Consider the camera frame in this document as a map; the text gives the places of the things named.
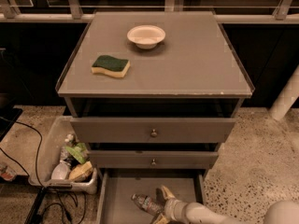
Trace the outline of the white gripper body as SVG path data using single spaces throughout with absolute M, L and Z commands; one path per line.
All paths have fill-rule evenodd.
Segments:
M 187 204 L 178 199 L 172 198 L 165 203 L 164 214 L 170 221 L 185 223 L 187 221 L 184 208 Z

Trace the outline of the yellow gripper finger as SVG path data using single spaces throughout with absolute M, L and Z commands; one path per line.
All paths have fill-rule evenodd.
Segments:
M 170 219 L 166 217 L 164 214 L 159 214 L 151 224 L 169 224 Z
M 168 187 L 161 185 L 161 191 L 165 200 L 175 199 L 174 193 Z

